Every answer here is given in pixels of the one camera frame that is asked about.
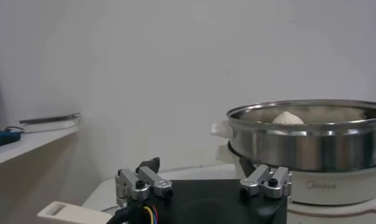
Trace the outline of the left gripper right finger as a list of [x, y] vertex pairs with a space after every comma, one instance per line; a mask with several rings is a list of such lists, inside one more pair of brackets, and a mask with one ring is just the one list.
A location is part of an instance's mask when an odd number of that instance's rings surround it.
[[263, 192], [267, 198], [287, 197], [291, 200], [292, 172], [287, 167], [272, 169], [266, 164], [257, 164], [243, 157], [239, 159], [239, 163], [245, 175], [240, 180], [240, 195], [243, 199]]

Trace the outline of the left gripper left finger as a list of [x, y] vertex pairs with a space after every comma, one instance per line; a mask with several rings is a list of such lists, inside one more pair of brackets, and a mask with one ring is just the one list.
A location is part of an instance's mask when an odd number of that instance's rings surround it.
[[158, 175], [159, 167], [160, 159], [156, 157], [141, 162], [135, 170], [119, 169], [115, 175], [117, 205], [124, 208], [129, 201], [172, 198], [172, 182]]

